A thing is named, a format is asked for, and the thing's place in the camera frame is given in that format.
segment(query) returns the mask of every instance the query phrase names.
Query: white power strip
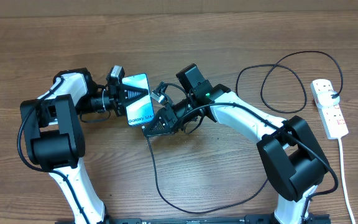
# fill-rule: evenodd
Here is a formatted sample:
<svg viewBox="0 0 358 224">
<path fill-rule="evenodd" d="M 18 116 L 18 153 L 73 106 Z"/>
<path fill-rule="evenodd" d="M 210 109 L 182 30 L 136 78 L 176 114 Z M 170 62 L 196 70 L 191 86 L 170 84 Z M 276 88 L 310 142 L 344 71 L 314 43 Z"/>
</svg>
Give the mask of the white power strip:
<svg viewBox="0 0 358 224">
<path fill-rule="evenodd" d="M 335 94 L 333 84 L 329 80 L 318 79 L 310 84 L 311 92 L 313 93 L 314 101 L 316 102 L 318 113 L 323 122 L 324 129 L 328 139 L 338 139 L 339 143 L 339 158 L 341 161 L 341 179 L 343 192 L 345 196 L 345 202 L 347 211 L 351 217 L 353 224 L 356 224 L 354 220 L 349 198 L 347 197 L 347 189 L 345 182 L 345 170 L 343 161 L 343 148 L 341 137 L 347 135 L 349 130 L 347 129 L 345 119 L 343 117 L 341 107 L 339 107 L 339 97 L 332 99 L 332 94 Z"/>
<path fill-rule="evenodd" d="M 341 112 L 341 107 L 339 107 L 339 101 L 329 106 L 321 106 L 320 103 L 320 101 L 325 98 L 330 98 L 332 95 L 327 95 L 325 93 L 335 93 L 331 82 L 325 79 L 318 79 L 311 82 L 310 88 L 311 92 L 313 93 L 316 105 L 318 105 L 318 112 L 320 114 L 321 120 L 323 121 L 327 138 L 338 139 L 347 135 L 349 131 L 347 130 L 345 119 Z"/>
</svg>

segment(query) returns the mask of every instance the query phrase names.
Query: white cable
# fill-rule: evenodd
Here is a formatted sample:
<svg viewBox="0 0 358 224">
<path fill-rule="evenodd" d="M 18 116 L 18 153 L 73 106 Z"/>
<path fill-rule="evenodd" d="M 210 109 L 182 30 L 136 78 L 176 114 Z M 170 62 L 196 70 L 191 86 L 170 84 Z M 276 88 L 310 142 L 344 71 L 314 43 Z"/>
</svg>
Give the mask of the white cable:
<svg viewBox="0 0 358 224">
<path fill-rule="evenodd" d="M 106 91 L 105 88 L 102 91 L 102 103 L 103 103 L 103 109 L 104 109 L 104 111 L 106 111 L 106 107 L 104 106 L 104 91 Z"/>
<path fill-rule="evenodd" d="M 344 168 L 344 161 L 343 161 L 343 148 L 342 148 L 341 138 L 338 138 L 338 143 L 339 143 L 339 158 L 341 160 L 341 179 L 342 179 L 343 194 L 345 195 L 346 207 L 347 207 L 347 211 L 349 212 L 349 215 L 351 217 L 352 224 L 356 224 L 356 221 L 354 220 L 352 208 L 349 203 L 349 199 L 347 197 L 346 182 L 345 182 L 345 168 Z"/>
</svg>

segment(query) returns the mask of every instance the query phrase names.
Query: black cable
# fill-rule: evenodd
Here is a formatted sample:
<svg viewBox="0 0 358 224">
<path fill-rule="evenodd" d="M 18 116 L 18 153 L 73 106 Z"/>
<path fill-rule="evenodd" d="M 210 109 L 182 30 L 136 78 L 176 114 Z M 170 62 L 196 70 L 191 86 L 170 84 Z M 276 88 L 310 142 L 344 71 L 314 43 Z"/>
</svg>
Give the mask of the black cable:
<svg viewBox="0 0 358 224">
<path fill-rule="evenodd" d="M 30 115 L 32 114 L 32 112 L 43 102 L 43 100 L 45 100 L 46 98 L 50 97 L 50 95 L 52 95 L 62 84 L 63 82 L 65 81 L 65 79 L 63 77 L 59 77 L 60 78 L 60 82 L 56 85 L 55 88 L 49 90 L 48 93 L 46 93 L 43 97 L 41 97 L 36 103 L 35 105 L 29 110 L 29 112 L 26 114 L 26 116 L 24 117 L 23 119 L 23 122 L 22 124 L 20 125 L 20 128 L 19 128 L 19 132 L 17 133 L 17 152 L 19 153 L 19 157 L 20 159 L 23 161 L 23 163 L 30 169 L 32 170 L 35 170 L 35 171 L 38 171 L 38 172 L 47 172 L 39 167 L 36 167 L 36 166 L 33 166 L 31 165 L 29 162 L 27 162 L 27 160 L 25 159 L 24 155 L 23 155 L 23 151 L 22 151 L 22 146 L 21 146 L 21 139 L 22 139 L 22 133 L 23 133 L 23 130 L 24 130 L 24 126 L 25 124 L 27 123 L 27 121 L 29 120 L 30 118 Z M 83 210 L 83 207 L 80 205 L 80 202 L 78 201 L 77 199 L 77 196 L 75 195 L 75 192 L 74 192 L 74 189 L 73 189 L 73 186 L 71 186 L 71 183 L 70 181 L 68 180 L 67 176 L 63 175 L 61 172 L 58 172 L 58 171 L 55 171 L 55 170 L 52 170 L 50 171 L 51 173 L 54 173 L 54 174 L 57 174 L 59 175 L 64 182 L 67 183 L 67 186 L 68 188 L 70 189 L 70 192 L 74 198 L 74 201 L 80 211 L 80 213 L 84 216 L 84 219 L 85 219 L 85 222 L 87 224 L 90 224 L 90 221 L 88 220 L 88 217 L 86 216 L 84 210 Z"/>
<path fill-rule="evenodd" d="M 106 89 L 106 88 L 107 88 L 107 86 L 108 86 L 108 84 L 106 84 L 106 85 L 96 84 L 97 89 L 101 89 L 101 90 Z"/>
<path fill-rule="evenodd" d="M 191 105 L 194 106 L 195 104 L 194 104 L 194 101 L 193 101 L 193 97 L 191 97 L 191 94 L 194 94 L 193 88 L 191 88 L 191 89 L 189 90 L 189 98 L 190 98 L 190 103 L 191 103 Z"/>
<path fill-rule="evenodd" d="M 268 120 L 264 119 L 263 117 L 259 116 L 257 113 L 253 112 L 252 110 L 250 110 L 249 108 L 245 107 L 245 106 L 242 106 L 242 105 L 239 105 L 237 103 L 211 103 L 211 104 L 208 104 L 208 105 L 203 105 L 203 106 L 199 106 L 191 111 L 189 111 L 185 116 L 181 117 L 179 119 L 179 121 L 182 123 L 183 120 L 186 118 L 186 116 L 188 116 L 189 114 L 192 114 L 193 112 L 195 111 L 198 111 L 200 109 L 203 109 L 203 108 L 207 108 L 207 107 L 210 107 L 210 106 L 233 106 L 233 107 L 238 107 L 238 108 L 241 108 L 243 110 L 245 110 L 246 112 L 250 113 L 252 116 L 256 117 L 257 119 L 259 119 L 261 122 L 265 123 L 267 126 L 270 126 L 271 128 L 277 130 L 278 132 L 284 134 L 286 137 L 290 138 L 292 141 L 296 142 L 300 147 L 302 147 L 303 149 L 307 150 L 308 152 L 310 152 L 312 155 L 315 156 L 315 158 L 317 160 L 319 160 L 323 166 L 331 173 L 331 175 L 333 176 L 334 178 L 334 187 L 329 189 L 329 190 L 325 190 L 325 191 L 322 191 L 322 192 L 316 192 L 316 193 L 313 193 L 311 195 L 308 196 L 309 200 L 311 198 L 313 198 L 314 196 L 318 196 L 318 195 L 325 195 L 325 194 L 330 194 L 332 192 L 334 192 L 337 188 L 338 188 L 338 177 L 336 176 L 334 170 L 327 164 L 325 163 L 322 158 L 320 158 L 315 152 L 313 152 L 309 147 L 307 147 L 306 145 L 304 145 L 302 142 L 300 142 L 299 140 L 297 140 L 297 138 L 295 138 L 292 134 L 288 134 L 286 132 L 283 132 L 279 127 L 277 127 L 276 125 L 270 123 Z"/>
<path fill-rule="evenodd" d="M 205 115 L 202 115 L 202 116 L 201 116 L 200 121 L 198 122 L 197 126 L 196 126 L 195 128 L 193 128 L 193 130 L 191 130 L 189 133 L 187 133 L 187 132 L 186 132 L 186 127 L 187 127 L 187 124 L 189 124 L 189 123 L 190 123 L 190 121 L 189 121 L 189 122 L 187 122 L 187 124 L 185 125 L 185 129 L 183 130 L 183 132 L 184 132 L 185 134 L 191 134 L 193 131 L 196 131 L 196 130 L 197 130 L 197 128 L 199 128 L 199 126 L 200 126 L 200 125 L 201 125 L 201 123 L 203 122 L 204 117 L 205 117 Z"/>
<path fill-rule="evenodd" d="M 166 86 L 176 87 L 176 88 L 178 88 L 180 91 L 182 91 L 185 94 L 185 96 L 186 96 L 186 108 L 185 108 L 185 112 L 183 112 L 183 116 L 184 116 L 186 114 L 186 112 L 187 112 L 187 107 L 189 105 L 189 96 L 188 96 L 188 94 L 186 93 L 185 89 L 183 89 L 182 87 L 180 87 L 180 86 L 178 86 L 178 85 L 176 85 L 174 83 L 164 83 L 160 88 L 163 88 L 163 87 L 166 87 Z"/>
<path fill-rule="evenodd" d="M 107 112 L 109 113 L 109 115 L 107 116 L 107 118 L 102 118 L 102 119 L 93 119 L 93 120 L 83 120 L 82 119 L 82 112 L 80 112 L 80 121 L 84 122 L 84 123 L 98 123 L 98 122 L 102 122 L 102 121 L 107 121 L 110 116 L 111 116 L 111 112 L 109 110 L 107 110 Z"/>
<path fill-rule="evenodd" d="M 289 54 L 289 55 L 286 55 L 284 56 L 283 58 L 281 58 L 276 64 L 266 64 L 266 65 L 255 65 L 255 66 L 251 66 L 251 67 L 247 67 L 245 69 L 243 69 L 238 78 L 237 78 L 237 82 L 236 82 L 236 94 L 238 95 L 238 92 L 237 92 L 237 86 L 238 86 L 238 81 L 239 81 L 239 78 L 241 76 L 241 73 L 247 69 L 250 69 L 250 68 L 255 68 L 255 67 L 267 67 L 267 66 L 271 66 L 272 65 L 272 68 L 269 70 L 269 72 L 266 74 L 266 77 L 262 83 L 262 87 L 260 88 L 260 99 L 262 100 L 262 102 L 264 103 L 264 105 L 266 107 L 268 107 L 269 109 L 271 109 L 272 111 L 275 111 L 275 112 L 278 112 L 278 113 L 297 113 L 299 111 L 301 111 L 303 108 L 305 108 L 306 106 L 306 102 L 307 102 L 307 97 L 306 97 L 306 91 L 305 91 L 305 88 L 301 82 L 301 80 L 299 79 L 298 75 L 293 71 L 291 70 L 290 68 L 288 67 L 285 67 L 283 65 L 279 65 L 279 63 L 284 60 L 285 58 L 289 57 L 289 56 L 292 56 L 292 55 L 296 55 L 296 54 L 303 54 L 303 53 L 317 53 L 317 54 L 323 54 L 327 57 L 329 57 L 334 63 L 335 65 L 337 66 L 338 68 L 338 71 L 339 71 L 339 75 L 341 76 L 341 88 L 339 89 L 339 91 L 333 95 L 333 99 L 334 98 L 337 98 L 339 96 L 339 94 L 342 92 L 342 88 L 343 88 L 343 73 L 342 73 L 342 70 L 341 70 L 341 67 L 339 66 L 338 62 L 335 60 L 335 58 L 333 58 L 332 56 L 330 56 L 329 54 L 325 53 L 325 52 L 321 52 L 321 51 L 318 51 L 318 50 L 305 50 L 305 51 L 301 51 L 301 52 L 295 52 L 295 53 L 292 53 L 292 54 Z M 263 90 L 264 90 L 264 86 L 265 86 L 265 82 L 266 82 L 266 79 L 267 77 L 269 77 L 269 75 L 271 74 L 271 72 L 276 68 L 276 67 L 281 67 L 281 68 L 285 68 L 289 71 L 291 71 L 294 76 L 296 76 L 296 78 L 298 79 L 302 89 L 303 89 L 303 94 L 305 95 L 305 103 L 303 105 L 303 107 L 299 110 L 296 110 L 296 111 L 280 111 L 280 110 L 276 110 L 275 108 L 271 107 L 264 99 L 263 97 Z"/>
<path fill-rule="evenodd" d="M 303 106 L 302 106 L 300 109 L 295 110 L 295 111 L 280 111 L 280 110 L 276 110 L 276 109 L 272 108 L 271 106 L 267 105 L 266 103 L 265 103 L 265 105 L 266 105 L 268 108 L 270 108 L 271 110 L 274 110 L 274 111 L 279 112 L 279 113 L 287 113 L 287 114 L 289 114 L 289 113 L 297 113 L 297 112 L 303 110 L 303 109 L 306 107 L 306 104 L 307 104 L 307 102 L 308 102 L 308 98 L 307 98 L 307 96 L 306 96 L 305 86 L 303 85 L 303 83 L 302 83 L 302 81 L 300 80 L 299 76 L 298 76 L 292 69 L 290 69 L 290 68 L 288 68 L 288 67 L 286 67 L 286 66 L 283 66 L 283 65 L 277 65 L 277 64 L 254 65 L 254 66 L 246 67 L 245 69 L 241 70 L 239 76 L 237 77 L 237 81 L 236 81 L 236 95 L 239 97 L 239 92 L 238 92 L 239 80 L 240 80 L 241 74 L 242 74 L 244 71 L 246 71 L 246 70 L 248 70 L 248 69 L 250 69 L 250 68 L 274 67 L 274 66 L 280 67 L 280 68 L 285 68 L 285 69 L 289 70 L 290 72 L 292 72 L 292 74 L 294 74 L 294 76 L 296 77 L 296 79 L 298 79 L 299 84 L 300 84 L 301 87 L 302 87 L 303 95 L 305 96 L 305 102 L 303 103 Z M 265 102 L 265 99 L 264 99 L 263 95 L 261 95 L 260 97 L 262 98 L 262 101 Z"/>
<path fill-rule="evenodd" d="M 153 167 L 154 167 L 154 176 L 155 176 L 155 187 L 157 188 L 157 192 L 160 195 L 160 197 L 162 198 L 162 200 L 164 200 L 164 202 L 166 202 L 167 204 L 169 204 L 170 206 L 172 206 L 173 208 L 175 208 L 175 209 L 177 209 L 179 211 L 189 213 L 189 214 L 198 214 L 198 215 L 200 215 L 200 214 L 205 214 L 205 213 L 209 213 L 209 212 L 215 212 L 215 211 L 218 211 L 218 210 L 222 210 L 222 209 L 231 208 L 231 207 L 234 207 L 234 206 L 237 206 L 237 205 L 241 205 L 243 203 L 246 203 L 246 202 L 252 200 L 254 197 L 256 197 L 262 191 L 262 189 L 265 187 L 265 185 L 266 185 L 266 183 L 268 181 L 266 179 L 264 184 L 261 186 L 261 188 L 255 194 L 253 194 L 253 196 L 251 196 L 251 197 L 249 197 L 249 198 L 247 198 L 247 199 L 245 199 L 245 200 L 243 200 L 241 202 L 237 202 L 237 203 L 230 204 L 230 205 L 225 205 L 225 206 L 222 206 L 222 207 L 214 208 L 214 209 L 203 211 L 203 212 L 192 212 L 192 211 L 184 210 L 182 208 L 179 208 L 179 207 L 173 205 L 167 199 L 165 199 L 164 196 L 162 196 L 160 188 L 158 187 L 157 169 L 155 168 L 155 160 L 154 160 L 153 149 L 152 149 L 152 146 L 151 146 L 151 143 L 150 143 L 150 139 L 148 137 L 146 137 L 146 139 L 147 139 L 147 144 L 149 144 L 150 153 L 152 155 Z"/>
</svg>

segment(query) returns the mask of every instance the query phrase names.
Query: smartphone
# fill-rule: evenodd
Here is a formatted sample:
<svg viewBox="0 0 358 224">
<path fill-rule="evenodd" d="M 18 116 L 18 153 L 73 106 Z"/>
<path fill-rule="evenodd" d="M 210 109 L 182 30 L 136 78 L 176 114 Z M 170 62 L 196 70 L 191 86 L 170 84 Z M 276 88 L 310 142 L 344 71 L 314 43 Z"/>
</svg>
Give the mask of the smartphone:
<svg viewBox="0 0 358 224">
<path fill-rule="evenodd" d="M 134 75 L 131 77 L 125 77 L 122 79 L 122 84 L 147 89 L 148 95 L 143 96 L 136 102 L 133 102 L 126 107 L 128 124 L 130 126 L 137 126 L 145 124 L 153 120 L 154 109 L 152 99 L 150 97 L 149 81 L 145 73 Z"/>
</svg>

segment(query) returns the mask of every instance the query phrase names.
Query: cardboard wall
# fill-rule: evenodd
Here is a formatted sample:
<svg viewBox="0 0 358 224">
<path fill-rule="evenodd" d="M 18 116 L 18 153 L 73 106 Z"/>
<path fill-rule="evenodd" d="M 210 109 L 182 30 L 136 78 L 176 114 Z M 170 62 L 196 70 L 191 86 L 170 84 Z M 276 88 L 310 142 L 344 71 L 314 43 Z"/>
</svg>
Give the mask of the cardboard wall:
<svg viewBox="0 0 358 224">
<path fill-rule="evenodd" d="M 0 0 L 0 17 L 358 10 L 358 0 Z"/>
</svg>

